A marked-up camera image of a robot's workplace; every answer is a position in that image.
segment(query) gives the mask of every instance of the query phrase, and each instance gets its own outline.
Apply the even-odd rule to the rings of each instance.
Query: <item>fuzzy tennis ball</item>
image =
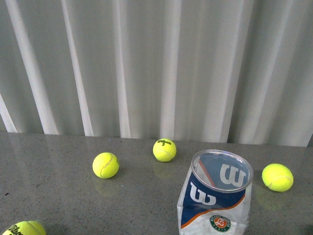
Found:
[[[23,221],[12,225],[2,235],[45,235],[45,230],[37,221]]]
[[[293,185],[293,175],[284,165],[273,163],[269,164],[262,171],[264,184],[276,192],[285,192]]]
[[[161,162],[169,162],[176,155],[176,146],[169,139],[160,139],[153,146],[153,154]]]
[[[119,162],[117,157],[112,153],[100,153],[93,160],[92,169],[98,177],[108,179],[117,173]]]

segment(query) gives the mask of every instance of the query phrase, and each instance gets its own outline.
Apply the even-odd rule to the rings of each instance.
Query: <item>tennis ball seam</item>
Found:
[[[110,160],[102,167],[102,169],[101,169],[101,172],[100,172],[100,175],[103,177],[103,174],[102,174],[102,172],[103,172],[103,170],[112,162],[112,160],[113,160],[113,156],[112,156],[112,154],[110,153]]]
[[[174,157],[172,157],[172,154],[170,154],[168,151],[165,150],[161,150],[160,152],[164,152],[166,153],[171,159],[173,159]]]
[[[37,233],[38,235],[42,235],[42,234],[38,231],[38,229],[37,229],[34,225],[32,225],[29,221],[26,221],[26,223],[27,223],[28,225],[30,225],[30,226],[36,231],[36,233]]]
[[[292,178],[288,177],[287,175],[280,175],[280,176],[277,176],[277,177],[273,178],[268,187],[272,186],[273,180],[277,180],[279,178],[286,178],[286,179],[288,179],[290,181],[291,184],[293,184]]]
[[[165,150],[159,150],[159,151],[157,151],[157,152],[163,152],[163,153],[166,153],[167,154],[167,156],[169,156],[170,157],[170,160],[172,160],[173,158],[174,158],[174,156],[172,156],[169,152],[167,152],[167,151],[165,151]]]

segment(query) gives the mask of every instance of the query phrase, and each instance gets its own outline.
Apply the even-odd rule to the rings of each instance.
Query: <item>pleated curtain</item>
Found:
[[[311,146],[311,0],[0,0],[0,131]]]

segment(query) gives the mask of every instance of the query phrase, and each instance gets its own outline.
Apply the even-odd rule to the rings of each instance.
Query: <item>blue label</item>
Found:
[[[243,200],[245,193],[245,189],[236,193],[214,191],[200,183],[191,172],[184,196],[181,227],[187,226],[201,214],[235,207]]]

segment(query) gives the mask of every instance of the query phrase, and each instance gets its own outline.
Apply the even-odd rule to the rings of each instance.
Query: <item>speckled surface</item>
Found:
[[[192,156],[205,149],[233,152],[254,168],[245,235],[313,234],[313,148],[176,141],[176,157],[161,163],[154,142],[0,132],[0,234],[38,220],[47,235],[178,235],[179,193]],[[120,161],[108,180],[92,171],[101,152]],[[263,185],[261,172],[270,163],[291,169],[289,191]]]

